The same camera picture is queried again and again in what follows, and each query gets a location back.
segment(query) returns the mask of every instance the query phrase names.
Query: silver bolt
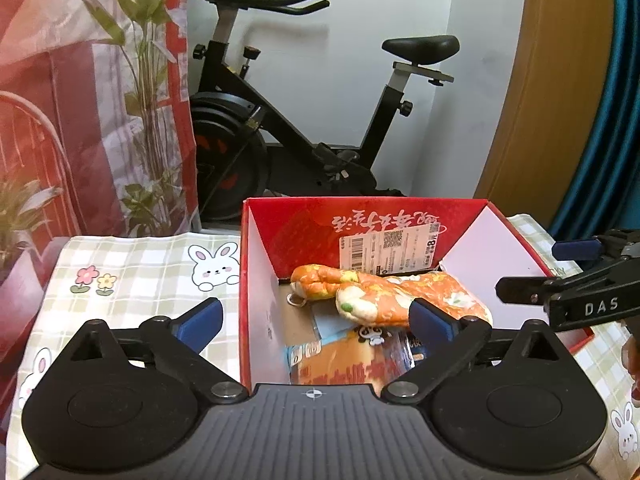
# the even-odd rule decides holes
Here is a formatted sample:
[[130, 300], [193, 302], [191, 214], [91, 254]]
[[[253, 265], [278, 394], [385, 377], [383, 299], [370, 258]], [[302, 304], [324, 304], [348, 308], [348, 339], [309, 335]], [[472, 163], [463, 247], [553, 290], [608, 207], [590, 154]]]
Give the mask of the silver bolt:
[[395, 383], [391, 383], [386, 390], [394, 397], [405, 399], [407, 397], [415, 397], [420, 391], [420, 388], [418, 388], [417, 384], [408, 381], [396, 381]]
[[211, 387], [211, 393], [221, 399], [235, 399], [242, 395], [244, 388], [242, 384], [233, 383], [231, 381], [222, 381]]

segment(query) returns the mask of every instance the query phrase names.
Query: gray ribbed surface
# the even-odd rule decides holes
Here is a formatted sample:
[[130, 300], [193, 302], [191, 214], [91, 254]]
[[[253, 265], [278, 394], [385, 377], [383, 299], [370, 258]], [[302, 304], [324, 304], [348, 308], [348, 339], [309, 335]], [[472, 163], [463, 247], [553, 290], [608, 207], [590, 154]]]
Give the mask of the gray ribbed surface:
[[[379, 402], [368, 386], [260, 386], [237, 406], [213, 408], [179, 449], [150, 466], [79, 475], [48, 466], [32, 480], [507, 480], [444, 447], [413, 408]], [[527, 480], [595, 480], [586, 467]]]

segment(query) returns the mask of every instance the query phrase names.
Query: open box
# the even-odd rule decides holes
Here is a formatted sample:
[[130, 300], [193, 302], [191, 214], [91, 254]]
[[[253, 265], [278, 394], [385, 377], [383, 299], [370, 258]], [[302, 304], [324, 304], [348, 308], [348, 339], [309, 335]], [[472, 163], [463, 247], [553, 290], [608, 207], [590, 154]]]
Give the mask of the open box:
[[[317, 338], [308, 306], [287, 303], [281, 284], [300, 265], [339, 266], [340, 238], [437, 219], [431, 267], [440, 265], [491, 311], [494, 328], [548, 320], [541, 306], [503, 304], [503, 276], [551, 276], [539, 255], [487, 200], [312, 197], [250, 198], [242, 212], [239, 343], [241, 381], [289, 383], [286, 347]], [[561, 335], [577, 351], [589, 329]]]

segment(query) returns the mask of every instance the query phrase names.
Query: human hand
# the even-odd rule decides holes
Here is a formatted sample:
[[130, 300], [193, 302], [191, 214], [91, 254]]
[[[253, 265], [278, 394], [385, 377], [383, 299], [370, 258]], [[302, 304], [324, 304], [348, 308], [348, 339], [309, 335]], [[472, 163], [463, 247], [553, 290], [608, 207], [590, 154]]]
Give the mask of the human hand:
[[640, 408], [640, 352], [636, 338], [630, 337], [624, 344], [620, 358], [623, 367], [635, 381], [631, 388], [631, 402], [636, 408]]

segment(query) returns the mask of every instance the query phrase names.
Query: white bunny print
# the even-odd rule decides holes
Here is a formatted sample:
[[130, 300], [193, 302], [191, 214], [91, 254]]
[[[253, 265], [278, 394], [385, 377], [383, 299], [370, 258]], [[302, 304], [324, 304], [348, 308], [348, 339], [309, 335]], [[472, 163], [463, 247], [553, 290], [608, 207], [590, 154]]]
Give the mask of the white bunny print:
[[189, 257], [196, 263], [193, 267], [191, 281], [202, 292], [209, 292], [217, 285], [235, 285], [240, 282], [240, 264], [233, 255], [238, 251], [238, 244], [228, 242], [211, 253], [200, 245], [189, 247]]
[[618, 410], [611, 412], [611, 423], [613, 429], [618, 433], [618, 452], [622, 460], [627, 460], [631, 453], [638, 450], [638, 432], [631, 420], [633, 412], [631, 402], [625, 405], [624, 417], [618, 413]]
[[20, 391], [18, 392], [18, 407], [20, 409], [24, 408], [24, 403], [27, 402], [31, 392], [38, 385], [44, 373], [49, 370], [51, 361], [51, 350], [48, 348], [43, 348], [36, 354], [31, 373], [27, 375], [20, 385]]

